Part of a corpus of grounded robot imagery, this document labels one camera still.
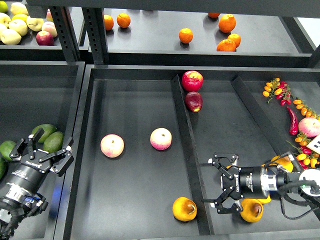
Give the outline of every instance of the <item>black cable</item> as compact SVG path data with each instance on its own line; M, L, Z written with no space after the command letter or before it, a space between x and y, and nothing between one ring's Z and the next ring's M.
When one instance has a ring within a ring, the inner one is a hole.
M315 208L311 208L310 210L306 211L305 213L301 214L300 216L296 216L296 217L290 217L290 216L287 216L286 215L286 211L285 211L285 204L284 204L284 201L283 201L283 198L281 197L280 198L280 205L281 205L281 212L282 212L282 215L286 218L286 219L289 219L289 220L298 220L298 219L301 219L303 218L304 216L306 216L307 214L319 209L319 207L315 207Z

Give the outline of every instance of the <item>apple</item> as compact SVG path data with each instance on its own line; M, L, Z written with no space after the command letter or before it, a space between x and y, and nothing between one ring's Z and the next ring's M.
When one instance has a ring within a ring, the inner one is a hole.
M184 102L186 107L194 113L199 112L204 103L201 94L196 91L188 92L184 98Z
M14 2L11 4L11 8L10 11L13 15L17 15L17 14L25 14L29 16L27 7L22 4L21 2Z
M26 24L28 25L28 27L35 32L41 31L44 22L45 21L42 18L33 18L28 16L26 19Z
M46 12L46 20L49 21L49 22L53 22L54 19L52 18L52 15L51 15L51 12L50 12L50 9L48 8L48 11Z
M6 26L6 28L8 28L10 21L11 18L7 14L0 12L0 24L3 24Z
M298 128L308 138L313 138L320 134L320 121L313 117L305 117L299 122Z
M42 25L41 30L51 33L52 37L54 37L54 38L55 38L56 36L58 36L58 33L57 33L57 30L56 30L55 24L54 24L53 22L51 22L51 21L46 21L46 22Z
M39 46L54 46L55 40L50 32L40 31L36 34L35 40Z
M187 71L182 76L182 86L187 92L197 92L204 83L204 77L197 71Z
M17 45L21 41L21 36L15 30L6 29L1 32L0 39L5 45Z
M116 134L104 136L100 143L101 151L109 158L118 157L124 150L124 140Z
M171 132L163 127L157 128L151 133L150 143L157 150L166 150L172 141Z
M9 29L15 30L21 37L25 36L28 33L27 24L20 19L13 20L9 22Z

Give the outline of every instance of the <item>tangerine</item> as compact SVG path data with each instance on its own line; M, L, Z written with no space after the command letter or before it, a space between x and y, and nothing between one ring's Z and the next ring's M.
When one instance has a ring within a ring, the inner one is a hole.
M183 28L179 32L179 39L182 43L188 44L194 38L194 34L189 28Z
M212 19L218 18L220 13L208 12L208 16Z
M218 52L235 52L236 51L236 44L234 41L230 39L222 40L218 46L216 46L216 50Z
M116 18L116 22L118 23L120 28L126 29L131 23L131 18L126 13L120 13Z
M105 30L110 31L114 27L114 19L110 15L103 15L103 19Z
M230 33L233 29L235 29L237 21L235 16L232 14L223 15L219 21L219 29L221 32L227 34Z
M239 47L241 43L241 36L239 34L233 33L228 36L228 39L234 41L235 47Z

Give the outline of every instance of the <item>pink apple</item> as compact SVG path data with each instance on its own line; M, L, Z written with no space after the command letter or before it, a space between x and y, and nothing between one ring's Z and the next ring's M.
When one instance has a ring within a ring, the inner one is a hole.
M157 150L165 150L170 147L172 141L171 133L166 128L157 128L151 133L150 143Z
M53 22L51 21L46 21L41 28L42 31L46 31L48 33L51 33L52 37L56 37L58 36L57 30L56 30L56 26Z
M52 18L50 9L48 9L48 11L46 12L46 20L49 21L49 22L53 22L54 21L53 18Z
M120 136L109 134L102 138L100 148L107 157L116 158L123 152L125 143Z
M308 138L313 138L320 134L320 121L313 117L305 117L299 122L298 128Z

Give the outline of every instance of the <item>robotic arm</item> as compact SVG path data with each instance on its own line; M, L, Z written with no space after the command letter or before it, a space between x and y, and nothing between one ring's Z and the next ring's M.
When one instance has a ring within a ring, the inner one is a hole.
M282 165L276 162L268 162L264 166L238 167L236 154L214 154L208 163L221 172L221 188L223 193L217 199L203 199L204 203L210 203L217 209L218 214L231 214L241 212L239 202L242 198L266 199L270 194L271 199L281 201L282 214L288 219L298 219L320 207L320 170L304 170L299 161L291 152L286 152L279 158L288 157L292 162L295 172L288 172ZM221 159L228 159L232 164L225 167ZM300 194L306 201L296 201L289 197L288 193ZM226 208L223 202L228 198L235 203ZM298 206L316 206L299 217L287 217L285 214L283 199Z
M72 138L57 152L48 153L36 149L36 142L44 132L40 128L34 135L21 138L9 155L19 164L8 177L6 184L10 189L5 196L0 197L0 240L13 236L23 219L46 210L48 202L38 193L39 188L49 172L61 177L74 160Z

